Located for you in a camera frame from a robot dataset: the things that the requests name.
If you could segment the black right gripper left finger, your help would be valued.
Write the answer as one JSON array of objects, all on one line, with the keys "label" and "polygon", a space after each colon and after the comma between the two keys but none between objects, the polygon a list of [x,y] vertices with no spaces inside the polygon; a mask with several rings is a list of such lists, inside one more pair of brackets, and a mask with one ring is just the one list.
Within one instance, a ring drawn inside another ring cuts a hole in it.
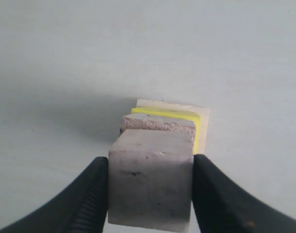
[{"label": "black right gripper left finger", "polygon": [[101,233],[108,211],[108,159],[96,157],[49,202],[1,233]]}]

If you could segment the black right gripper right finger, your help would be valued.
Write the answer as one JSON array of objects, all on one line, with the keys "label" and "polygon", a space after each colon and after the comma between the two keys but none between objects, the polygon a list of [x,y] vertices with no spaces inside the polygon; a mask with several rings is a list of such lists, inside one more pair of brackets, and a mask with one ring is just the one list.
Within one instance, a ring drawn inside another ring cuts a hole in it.
[{"label": "black right gripper right finger", "polygon": [[250,195],[205,155],[194,156],[192,202],[203,233],[296,233],[296,220]]}]

